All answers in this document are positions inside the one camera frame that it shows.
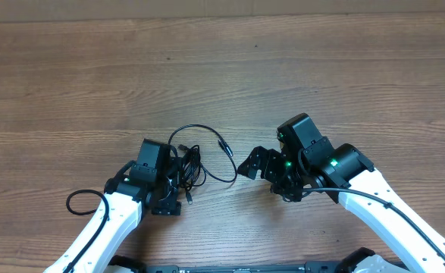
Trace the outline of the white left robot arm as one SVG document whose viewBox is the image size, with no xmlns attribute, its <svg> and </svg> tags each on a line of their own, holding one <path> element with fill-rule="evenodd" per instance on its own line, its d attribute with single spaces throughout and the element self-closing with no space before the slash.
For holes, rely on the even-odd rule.
<svg viewBox="0 0 445 273">
<path fill-rule="evenodd" d="M 168 144 L 144 139 L 136 160 L 108 179 L 103 192 L 77 190 L 66 200 L 74 215 L 92 215 L 65 253 L 46 271 L 50 273 L 145 272 L 146 266 L 116 254 L 119 246 L 146 213 L 179 216 L 180 157 Z M 80 194 L 101 198 L 99 207 L 77 212 L 70 201 Z"/>
</svg>

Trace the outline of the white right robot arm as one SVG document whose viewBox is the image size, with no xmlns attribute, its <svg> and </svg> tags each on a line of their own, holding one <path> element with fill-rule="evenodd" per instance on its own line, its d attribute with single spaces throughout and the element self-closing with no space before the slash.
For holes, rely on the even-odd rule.
<svg viewBox="0 0 445 273">
<path fill-rule="evenodd" d="M 326 193 L 367 224 L 411 272 L 445 272 L 445 238 L 408 206 L 355 146 L 337 148 L 302 113 L 277 128 L 280 150 L 255 147 L 238 174 L 286 202 Z"/>
</svg>

